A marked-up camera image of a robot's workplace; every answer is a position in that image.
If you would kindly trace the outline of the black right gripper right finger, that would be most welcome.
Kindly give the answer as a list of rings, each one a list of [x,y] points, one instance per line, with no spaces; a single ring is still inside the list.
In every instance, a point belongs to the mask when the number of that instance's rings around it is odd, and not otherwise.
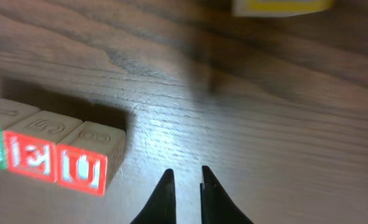
[[[200,184],[202,224],[254,224],[231,200],[208,166]]]

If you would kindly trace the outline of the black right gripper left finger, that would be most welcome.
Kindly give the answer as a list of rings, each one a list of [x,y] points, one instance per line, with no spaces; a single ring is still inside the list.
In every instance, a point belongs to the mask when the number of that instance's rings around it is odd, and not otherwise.
[[[172,169],[161,176],[154,191],[131,224],[176,224],[175,179]]]

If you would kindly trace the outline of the red U block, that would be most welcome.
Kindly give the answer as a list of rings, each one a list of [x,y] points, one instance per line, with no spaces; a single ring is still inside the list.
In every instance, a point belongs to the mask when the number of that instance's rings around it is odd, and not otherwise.
[[[57,184],[102,197],[122,164],[126,132],[85,121],[57,144]]]

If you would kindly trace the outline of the red E block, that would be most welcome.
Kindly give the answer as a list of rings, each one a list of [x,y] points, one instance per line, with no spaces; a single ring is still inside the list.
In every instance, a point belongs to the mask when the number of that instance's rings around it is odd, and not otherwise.
[[[57,181],[57,144],[82,124],[82,120],[39,111],[3,131],[7,170]]]

